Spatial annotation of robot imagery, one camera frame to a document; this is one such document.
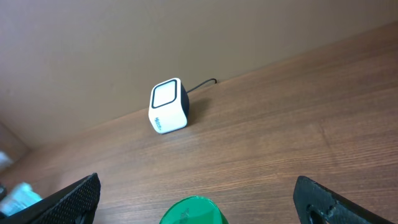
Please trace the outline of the teal tissue packet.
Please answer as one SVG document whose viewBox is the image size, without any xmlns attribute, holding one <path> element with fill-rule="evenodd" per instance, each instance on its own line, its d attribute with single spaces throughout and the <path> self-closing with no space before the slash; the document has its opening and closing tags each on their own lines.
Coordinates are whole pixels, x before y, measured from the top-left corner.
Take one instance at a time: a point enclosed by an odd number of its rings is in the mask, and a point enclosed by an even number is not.
<svg viewBox="0 0 398 224">
<path fill-rule="evenodd" d="M 9 194 L 1 200 L 1 213 L 9 217 L 39 202 L 42 197 L 33 191 L 28 183 L 17 184 Z"/>
</svg>

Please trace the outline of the green lid jar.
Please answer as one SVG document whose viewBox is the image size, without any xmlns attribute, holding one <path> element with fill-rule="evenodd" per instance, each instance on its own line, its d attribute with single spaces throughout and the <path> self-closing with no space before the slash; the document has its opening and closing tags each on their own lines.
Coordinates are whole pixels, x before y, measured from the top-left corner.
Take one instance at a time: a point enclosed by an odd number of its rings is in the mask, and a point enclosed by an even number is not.
<svg viewBox="0 0 398 224">
<path fill-rule="evenodd" d="M 216 203 L 206 197 L 190 196 L 173 204 L 160 224 L 228 224 Z"/>
</svg>

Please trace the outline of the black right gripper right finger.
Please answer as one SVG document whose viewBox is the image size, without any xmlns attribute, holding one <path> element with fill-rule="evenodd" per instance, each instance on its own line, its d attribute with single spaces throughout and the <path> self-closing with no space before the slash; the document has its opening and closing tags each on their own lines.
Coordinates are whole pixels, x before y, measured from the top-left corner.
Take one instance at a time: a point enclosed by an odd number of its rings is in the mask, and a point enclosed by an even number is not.
<svg viewBox="0 0 398 224">
<path fill-rule="evenodd" d="M 293 200 L 301 224 L 393 224 L 303 175 Z"/>
</svg>

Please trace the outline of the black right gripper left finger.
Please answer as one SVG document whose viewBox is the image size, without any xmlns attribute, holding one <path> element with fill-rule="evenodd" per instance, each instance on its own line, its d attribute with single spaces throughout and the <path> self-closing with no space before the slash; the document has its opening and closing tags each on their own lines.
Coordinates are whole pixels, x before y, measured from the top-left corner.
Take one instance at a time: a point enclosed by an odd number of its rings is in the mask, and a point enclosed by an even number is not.
<svg viewBox="0 0 398 224">
<path fill-rule="evenodd" d="M 92 224 L 101 183 L 88 175 L 43 200 L 1 219 L 1 224 Z"/>
</svg>

